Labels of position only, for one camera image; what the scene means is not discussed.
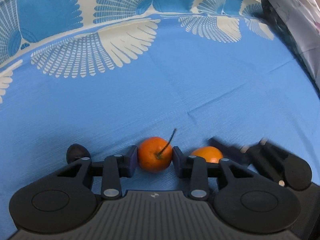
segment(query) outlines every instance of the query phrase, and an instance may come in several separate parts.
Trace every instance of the black plastic base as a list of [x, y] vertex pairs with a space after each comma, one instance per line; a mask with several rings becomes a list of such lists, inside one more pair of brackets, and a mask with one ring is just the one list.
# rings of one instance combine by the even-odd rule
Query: black plastic base
[[241, 232], [223, 223], [210, 204], [182, 191], [128, 191], [105, 201], [85, 225], [58, 235], [17, 232], [11, 240], [299, 240], [290, 231], [273, 235]]

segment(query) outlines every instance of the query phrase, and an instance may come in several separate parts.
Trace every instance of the metal rivet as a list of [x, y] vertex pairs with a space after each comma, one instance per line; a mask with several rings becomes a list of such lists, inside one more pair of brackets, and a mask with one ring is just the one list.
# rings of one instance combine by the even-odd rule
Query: metal rivet
[[278, 184], [281, 186], [281, 187], [284, 187], [285, 184], [284, 184], [284, 181], [283, 180], [279, 180]]
[[103, 192], [103, 194], [106, 197], [115, 197], [119, 195], [119, 191], [115, 188], [108, 188]]
[[261, 145], [265, 145], [266, 142], [267, 142], [267, 139], [263, 137], [263, 138], [260, 140], [259, 143], [260, 143]]
[[202, 189], [194, 189], [193, 191], [191, 191], [191, 196], [196, 198], [202, 198], [202, 197], [205, 197], [206, 195], [207, 193]]
[[242, 147], [241, 147], [240, 152], [241, 152], [241, 153], [246, 153], [247, 150], [249, 150], [249, 147], [245, 145], [245, 146], [242, 146]]

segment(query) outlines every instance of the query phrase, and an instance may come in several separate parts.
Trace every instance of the orange stem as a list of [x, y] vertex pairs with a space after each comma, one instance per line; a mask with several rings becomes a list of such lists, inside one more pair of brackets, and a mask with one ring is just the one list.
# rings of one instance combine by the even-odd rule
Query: orange stem
[[157, 159], [161, 159], [162, 153], [164, 152], [164, 150], [165, 150], [165, 149], [169, 146], [169, 144], [171, 143], [172, 138], [173, 138], [174, 134], [176, 133], [176, 131], [177, 131], [177, 128], [174, 128], [174, 129], [173, 129], [173, 132], [172, 132], [172, 135], [171, 135], [168, 143], [163, 147], [163, 149], [162, 149], [160, 152], [158, 152], [158, 153], [156, 154]]

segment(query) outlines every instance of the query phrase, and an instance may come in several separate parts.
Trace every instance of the silver screw head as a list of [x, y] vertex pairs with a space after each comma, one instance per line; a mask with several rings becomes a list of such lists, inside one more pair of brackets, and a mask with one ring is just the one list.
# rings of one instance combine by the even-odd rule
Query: silver screw head
[[202, 189], [194, 189], [193, 191], [191, 191], [191, 196], [196, 198], [202, 198], [202, 197], [205, 197], [206, 195], [207, 193]]
[[119, 191], [115, 188], [108, 188], [103, 192], [103, 194], [106, 197], [115, 197], [119, 195]]

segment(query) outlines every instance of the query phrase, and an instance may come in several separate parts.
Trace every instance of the white fan motif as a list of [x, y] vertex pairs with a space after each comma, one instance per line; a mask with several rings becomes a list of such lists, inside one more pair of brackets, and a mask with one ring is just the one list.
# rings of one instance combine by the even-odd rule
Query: white fan motif
[[19, 67], [22, 64], [22, 59], [13, 63], [11, 66], [6, 68], [0, 73], [0, 104], [2, 104], [2, 96], [5, 95], [5, 90], [9, 87], [9, 84], [12, 82], [13, 70]]
[[130, 63], [148, 50], [160, 20], [148, 18], [109, 25], [94, 33], [64, 39], [31, 54], [31, 63], [44, 74], [65, 78], [94, 76]]
[[200, 37], [220, 41], [236, 42], [241, 39], [239, 19], [225, 16], [191, 15], [180, 17], [181, 27], [187, 32], [198, 34]]
[[136, 19], [98, 30], [101, 43], [113, 62], [122, 67], [148, 50], [155, 39], [160, 20]]
[[274, 35], [270, 31], [268, 25], [260, 22], [258, 19], [244, 19], [245, 23], [249, 27], [249, 30], [254, 32], [255, 34], [261, 36], [262, 38], [273, 40]]

